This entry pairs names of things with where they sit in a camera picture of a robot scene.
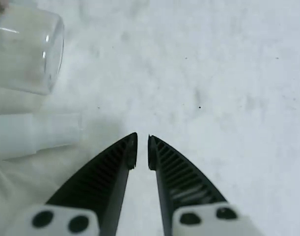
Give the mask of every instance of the white vial cap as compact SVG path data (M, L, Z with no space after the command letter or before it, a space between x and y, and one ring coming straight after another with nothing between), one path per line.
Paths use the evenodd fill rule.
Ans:
M81 138L81 116L61 114L0 116L0 159L35 154L45 148L71 145Z

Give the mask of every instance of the white tablecloth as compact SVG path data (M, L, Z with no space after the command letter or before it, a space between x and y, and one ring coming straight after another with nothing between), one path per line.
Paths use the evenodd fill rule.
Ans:
M52 95L0 89L0 114L82 112L75 147L0 161L0 235L136 131L117 235L162 236L148 134L178 149L267 236L300 235L300 0L39 0L65 22Z

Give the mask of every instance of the clear glass vial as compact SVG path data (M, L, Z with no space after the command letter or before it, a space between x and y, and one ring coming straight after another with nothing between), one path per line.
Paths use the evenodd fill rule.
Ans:
M0 87L51 93L62 61L63 29L57 14L10 4L0 14Z

